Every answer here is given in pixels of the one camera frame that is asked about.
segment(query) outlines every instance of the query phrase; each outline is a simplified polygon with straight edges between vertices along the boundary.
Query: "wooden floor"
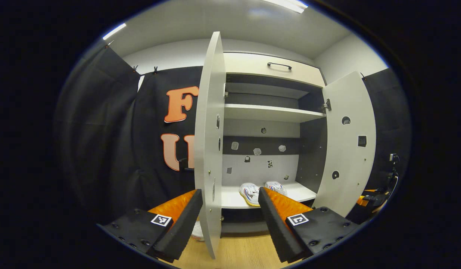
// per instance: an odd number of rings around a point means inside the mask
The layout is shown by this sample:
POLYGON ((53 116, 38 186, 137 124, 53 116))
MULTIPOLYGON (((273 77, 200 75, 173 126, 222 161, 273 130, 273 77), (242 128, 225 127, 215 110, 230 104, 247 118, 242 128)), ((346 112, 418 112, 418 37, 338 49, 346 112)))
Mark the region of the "wooden floor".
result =
POLYGON ((210 258, 205 242, 190 238, 179 260, 166 263, 182 269, 280 269, 289 265, 278 260, 268 232, 223 235, 215 260, 210 258))

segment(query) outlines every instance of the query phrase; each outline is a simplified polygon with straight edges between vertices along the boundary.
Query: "white cabinet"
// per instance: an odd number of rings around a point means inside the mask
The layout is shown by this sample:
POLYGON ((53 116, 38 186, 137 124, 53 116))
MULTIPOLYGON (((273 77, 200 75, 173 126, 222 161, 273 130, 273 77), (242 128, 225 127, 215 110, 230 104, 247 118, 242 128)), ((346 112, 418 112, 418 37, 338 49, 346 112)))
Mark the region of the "white cabinet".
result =
MULTIPOLYGON (((210 256, 215 259, 217 253, 222 209, 259 211, 240 196, 244 182, 263 186, 266 181, 277 181, 290 198, 301 202, 315 199, 314 206, 328 206, 346 216, 368 181, 375 144, 371 101, 356 72, 326 86, 320 70, 303 63, 252 53, 223 53, 220 32, 214 32, 200 81, 194 142, 195 183, 204 199, 200 222, 210 256), (226 89, 239 98, 226 102, 226 89), (331 110, 325 111, 322 106, 327 99, 331 110), (318 124, 312 129, 310 123, 318 124), (326 157, 318 159, 321 172, 302 170, 309 165, 300 152, 317 149, 309 149, 314 146, 309 141, 312 136, 303 137, 301 131, 325 135, 327 145, 316 147, 326 151, 326 157), (359 145, 363 136, 365 143, 359 145), (239 139, 238 150, 231 149, 230 143, 239 139), (287 144, 285 152, 277 149, 281 143, 287 144), (253 148, 261 148, 262 154, 254 155, 253 148), (307 184, 309 180, 319 180, 320 187, 311 189, 315 183, 307 184)), ((261 221, 245 225, 248 231, 265 226, 261 221)), ((233 231, 239 230, 239 223, 231 226, 233 231)))

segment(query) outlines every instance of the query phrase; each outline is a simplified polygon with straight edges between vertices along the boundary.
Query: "open cabinet door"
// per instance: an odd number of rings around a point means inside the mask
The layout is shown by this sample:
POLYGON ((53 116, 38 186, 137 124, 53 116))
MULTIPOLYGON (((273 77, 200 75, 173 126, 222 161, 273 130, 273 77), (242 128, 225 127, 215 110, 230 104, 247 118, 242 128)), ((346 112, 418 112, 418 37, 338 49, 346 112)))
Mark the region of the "open cabinet door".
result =
POLYGON ((322 89, 328 126, 325 169, 313 206, 326 206, 346 217, 363 193, 376 148, 375 114, 357 72, 322 89))
POLYGON ((224 92, 224 51, 220 32, 214 32, 202 68, 194 134, 194 176, 196 189, 202 189, 203 196, 199 219, 212 259, 221 231, 224 92))

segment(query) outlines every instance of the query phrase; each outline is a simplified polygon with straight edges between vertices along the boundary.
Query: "sneaker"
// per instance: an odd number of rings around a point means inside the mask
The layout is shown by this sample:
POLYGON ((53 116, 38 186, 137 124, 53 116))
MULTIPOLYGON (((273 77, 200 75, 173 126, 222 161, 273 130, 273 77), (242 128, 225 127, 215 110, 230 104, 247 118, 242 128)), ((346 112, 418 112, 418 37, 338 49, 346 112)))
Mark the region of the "sneaker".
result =
POLYGON ((265 188, 271 189, 272 191, 276 191, 279 194, 287 196, 287 190, 283 187, 282 184, 278 182, 265 182, 265 188))
POLYGON ((259 187, 253 183, 244 183, 240 186, 239 193, 245 198, 248 205, 259 205, 259 187))

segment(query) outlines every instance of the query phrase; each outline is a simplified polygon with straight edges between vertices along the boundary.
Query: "drawer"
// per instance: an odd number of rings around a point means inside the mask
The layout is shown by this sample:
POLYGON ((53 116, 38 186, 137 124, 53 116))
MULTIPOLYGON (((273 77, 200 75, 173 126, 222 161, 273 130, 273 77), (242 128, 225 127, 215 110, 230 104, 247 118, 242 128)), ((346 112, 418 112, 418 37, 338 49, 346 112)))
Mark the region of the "drawer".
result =
POLYGON ((262 75, 325 87, 318 68, 292 60, 252 53, 224 53, 224 60, 225 71, 229 74, 262 75))

